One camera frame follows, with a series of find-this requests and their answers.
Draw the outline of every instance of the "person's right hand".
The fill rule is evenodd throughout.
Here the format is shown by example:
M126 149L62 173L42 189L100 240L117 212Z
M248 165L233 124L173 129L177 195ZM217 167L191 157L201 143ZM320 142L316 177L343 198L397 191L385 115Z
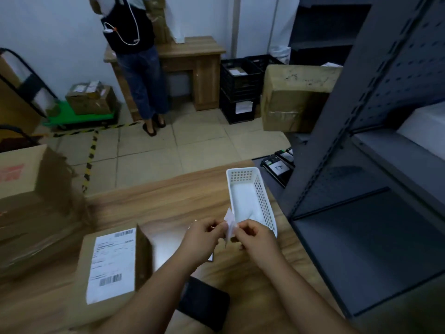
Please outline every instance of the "person's right hand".
M267 226L247 219L238 223L233 233L261 270L272 269L277 262L284 259L274 232Z

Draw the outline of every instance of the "black and yellow floor tape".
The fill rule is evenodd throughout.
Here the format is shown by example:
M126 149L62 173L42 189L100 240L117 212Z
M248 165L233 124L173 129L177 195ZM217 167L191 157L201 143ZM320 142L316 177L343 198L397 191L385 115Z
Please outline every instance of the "black and yellow floor tape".
M84 173L85 180L82 184L83 193L85 193L86 190L88 190L89 181L91 179L92 160L94 159L94 155L96 154L97 140L99 139L99 131L98 130L93 130L93 131L94 134L92 136L92 143L89 149L88 162L86 163L86 168Z
M115 124L115 125L109 125L109 126L103 126L103 127L97 127L97 128L89 128L87 130L78 130L78 131L67 131L67 132L60 132L60 133L53 133L53 138L63 137L63 136L70 136L70 135L77 135L77 134L84 134L87 132L93 132L98 130L108 130L109 128L123 128L125 126L133 126L137 124L141 124L142 121L137 121L133 123L127 123L127 124Z

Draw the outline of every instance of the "hand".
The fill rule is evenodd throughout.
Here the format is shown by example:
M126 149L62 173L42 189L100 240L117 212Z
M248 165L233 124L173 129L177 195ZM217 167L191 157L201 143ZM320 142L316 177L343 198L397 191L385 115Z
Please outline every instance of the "hand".
M274 232L257 221L247 219L238 223L233 233L246 249L252 261L263 271L284 259Z
M187 230L176 252L196 269L209 259L218 239L224 237L228 228L225 221L213 218L195 221Z

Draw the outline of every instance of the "standing person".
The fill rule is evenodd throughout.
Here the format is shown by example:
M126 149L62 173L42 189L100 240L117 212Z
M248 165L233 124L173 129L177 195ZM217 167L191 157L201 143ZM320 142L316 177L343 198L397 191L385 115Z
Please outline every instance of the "standing person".
M94 334L164 333L185 283L207 261L227 230L225 221L213 218L195 221L177 251ZM238 223L234 234L242 244L240 249L247 251L275 287L298 333L359 334L286 261L268 227L248 219Z
M144 125L150 136L165 127L164 114L169 110L167 90L154 46L153 24L147 17L148 0L89 0L99 15L103 33L130 86Z

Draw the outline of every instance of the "red print on box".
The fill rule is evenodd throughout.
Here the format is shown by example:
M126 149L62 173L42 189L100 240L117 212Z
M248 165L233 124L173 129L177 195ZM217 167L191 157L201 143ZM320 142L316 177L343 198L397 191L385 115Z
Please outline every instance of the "red print on box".
M24 166L25 164L20 164L0 169L0 183L19 179Z

